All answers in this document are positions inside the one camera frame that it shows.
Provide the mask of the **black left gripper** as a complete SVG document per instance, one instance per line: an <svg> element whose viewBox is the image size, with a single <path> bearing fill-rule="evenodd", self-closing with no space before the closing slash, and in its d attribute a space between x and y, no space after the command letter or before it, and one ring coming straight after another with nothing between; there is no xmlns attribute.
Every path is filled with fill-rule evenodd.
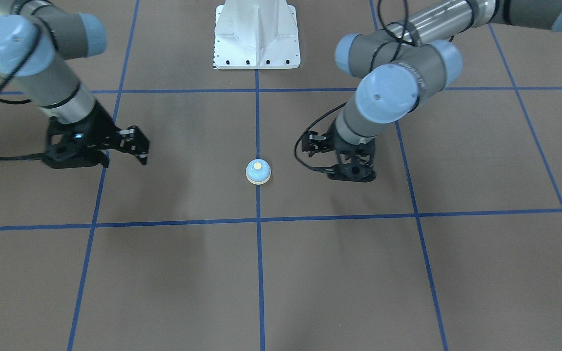
<svg viewBox="0 0 562 351"><path fill-rule="evenodd" d="M363 137L355 133L344 119L336 119L325 134L306 131L301 137L301 151L312 157L328 153L329 146L338 153L374 153L374 137Z"/></svg>

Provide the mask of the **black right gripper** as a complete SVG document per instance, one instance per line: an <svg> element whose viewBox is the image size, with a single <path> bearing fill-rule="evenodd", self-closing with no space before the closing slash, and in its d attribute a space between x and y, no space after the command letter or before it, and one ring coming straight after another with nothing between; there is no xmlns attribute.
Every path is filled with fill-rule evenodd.
<svg viewBox="0 0 562 351"><path fill-rule="evenodd" d="M150 141L138 126L119 129L98 101L78 122L63 124L55 116L49 120L49 137L61 135L60 142L49 144L50 153L78 153L82 149L109 150L133 155L147 165Z"/></svg>

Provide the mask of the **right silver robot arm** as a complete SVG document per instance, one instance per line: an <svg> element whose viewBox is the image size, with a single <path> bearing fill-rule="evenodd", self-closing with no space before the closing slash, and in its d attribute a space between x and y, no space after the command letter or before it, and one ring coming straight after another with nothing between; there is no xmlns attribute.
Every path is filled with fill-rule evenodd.
<svg viewBox="0 0 562 351"><path fill-rule="evenodd" d="M68 13L49 0L0 0L0 93L15 85L49 117L42 153L0 161L36 161L53 169L109 166L105 151L147 164L150 142L137 127L118 128L67 64L102 54L107 33L88 13Z"/></svg>

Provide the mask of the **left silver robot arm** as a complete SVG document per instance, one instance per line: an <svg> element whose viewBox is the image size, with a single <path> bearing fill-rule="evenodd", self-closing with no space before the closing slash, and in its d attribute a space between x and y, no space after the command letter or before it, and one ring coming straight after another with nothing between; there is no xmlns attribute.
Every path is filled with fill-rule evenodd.
<svg viewBox="0 0 562 351"><path fill-rule="evenodd" d="M384 129L459 78L462 55L451 39L490 23L562 33L562 0L445 0L370 35L348 34L335 61L361 82L326 133L307 129L297 145L370 156Z"/></svg>

